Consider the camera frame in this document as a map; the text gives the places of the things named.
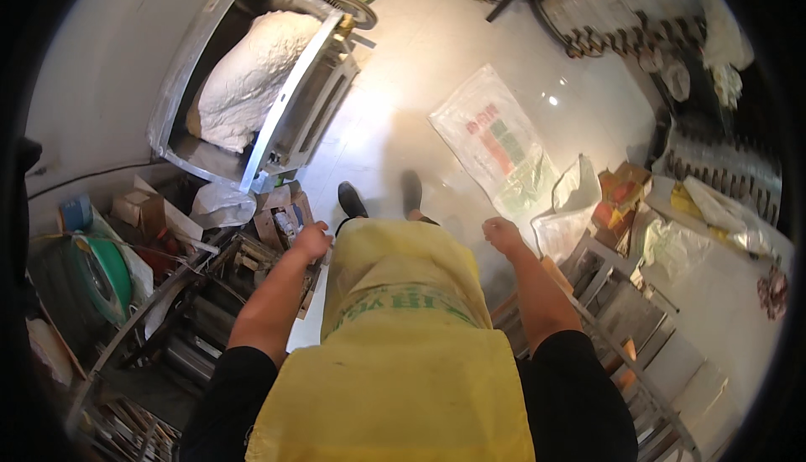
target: white dough mound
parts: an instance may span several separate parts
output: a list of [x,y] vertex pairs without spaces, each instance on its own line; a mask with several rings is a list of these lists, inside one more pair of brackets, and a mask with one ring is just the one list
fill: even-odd
[[188,112],[188,131],[242,153],[263,127],[288,73],[321,25],[313,16],[290,11],[255,18],[196,95],[197,104]]

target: forearm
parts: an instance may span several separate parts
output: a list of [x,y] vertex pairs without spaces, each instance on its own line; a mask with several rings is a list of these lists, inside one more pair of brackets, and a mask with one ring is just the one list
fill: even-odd
[[519,247],[507,259],[518,279],[518,307],[530,354],[558,331],[582,331],[574,306],[527,246]]
[[275,366],[282,364],[308,262],[304,253],[293,248],[283,254],[241,309],[227,347],[255,347]]

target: black t-shirt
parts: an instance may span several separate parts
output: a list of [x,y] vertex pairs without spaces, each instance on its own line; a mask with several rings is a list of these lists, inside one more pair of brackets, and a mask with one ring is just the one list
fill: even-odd
[[[546,338],[531,360],[517,364],[537,460],[638,458],[630,412],[588,336],[560,331]],[[276,379],[277,367],[260,350],[227,350],[182,434],[181,462],[243,460],[252,426]]]

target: white tiled floor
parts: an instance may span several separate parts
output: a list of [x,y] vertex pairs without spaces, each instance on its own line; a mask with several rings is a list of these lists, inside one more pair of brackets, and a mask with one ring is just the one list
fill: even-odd
[[[509,264],[481,233],[481,223],[497,213],[431,128],[428,114],[490,63],[560,170],[580,152],[603,170],[616,168],[628,154],[642,162],[656,97],[644,95],[618,55],[570,60],[523,0],[493,23],[484,19],[492,6],[476,0],[377,0],[372,8],[378,25],[359,33],[376,45],[356,48],[362,72],[297,177],[314,217],[335,229],[345,217],[336,197],[341,181],[358,189],[370,216],[401,218],[398,177],[416,169],[423,212],[476,255],[494,308],[513,288]],[[558,99],[556,106],[549,96]],[[294,325],[289,350],[319,342],[324,284],[319,282],[306,320]]]

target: hand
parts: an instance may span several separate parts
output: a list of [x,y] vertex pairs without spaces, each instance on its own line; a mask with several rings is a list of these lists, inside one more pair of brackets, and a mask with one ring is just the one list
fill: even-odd
[[327,231],[325,221],[308,224],[302,228],[297,238],[294,239],[291,250],[304,253],[305,257],[308,258],[308,262],[324,256],[333,241],[333,235],[326,235],[325,231]]
[[487,219],[481,225],[481,229],[484,232],[484,239],[507,257],[511,257],[526,246],[518,226],[503,217]]

